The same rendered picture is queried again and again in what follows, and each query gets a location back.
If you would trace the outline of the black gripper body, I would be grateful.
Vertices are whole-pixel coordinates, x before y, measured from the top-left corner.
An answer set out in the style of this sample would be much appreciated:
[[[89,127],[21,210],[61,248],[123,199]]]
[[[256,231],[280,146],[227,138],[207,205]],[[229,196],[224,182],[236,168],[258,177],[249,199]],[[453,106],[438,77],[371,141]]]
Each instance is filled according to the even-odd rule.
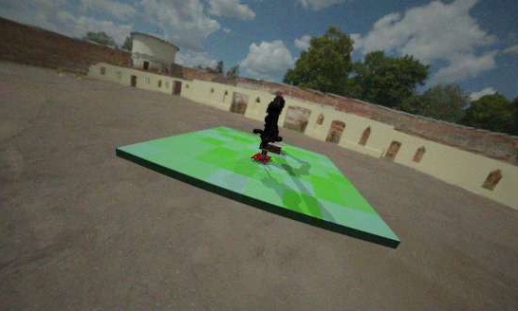
[[[261,129],[254,129],[253,133],[254,134],[261,134],[261,137],[268,137],[268,139],[272,139],[272,140],[274,140],[276,142],[282,142],[282,140],[283,140],[282,137],[273,136],[273,130],[275,128],[275,125],[273,125],[273,124],[271,124],[271,125],[264,124],[264,126],[265,126],[264,131],[261,130]]]

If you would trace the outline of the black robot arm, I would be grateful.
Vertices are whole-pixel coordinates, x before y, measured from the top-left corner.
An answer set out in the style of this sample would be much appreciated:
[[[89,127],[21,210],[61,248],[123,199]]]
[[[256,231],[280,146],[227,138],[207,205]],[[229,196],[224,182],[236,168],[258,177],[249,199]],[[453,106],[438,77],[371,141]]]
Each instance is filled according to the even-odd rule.
[[[283,108],[285,108],[285,101],[282,96],[276,96],[274,101],[272,101],[268,105],[267,113],[268,115],[265,116],[265,123],[268,125],[275,125],[275,128],[273,130],[273,136],[278,136],[279,130],[278,130],[278,119],[279,115],[281,115]]]

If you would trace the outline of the red circuit board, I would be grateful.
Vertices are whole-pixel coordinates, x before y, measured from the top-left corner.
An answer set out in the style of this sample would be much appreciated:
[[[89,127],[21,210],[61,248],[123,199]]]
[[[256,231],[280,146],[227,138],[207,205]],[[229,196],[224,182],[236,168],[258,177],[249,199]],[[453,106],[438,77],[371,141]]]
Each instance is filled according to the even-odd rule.
[[[258,153],[257,155],[254,155],[251,157],[251,159],[257,159],[259,161],[262,161],[262,162],[267,162],[269,159],[271,159],[271,156],[268,156],[268,150],[265,150],[265,149],[262,149],[262,153]],[[265,165],[264,163],[264,165]]]

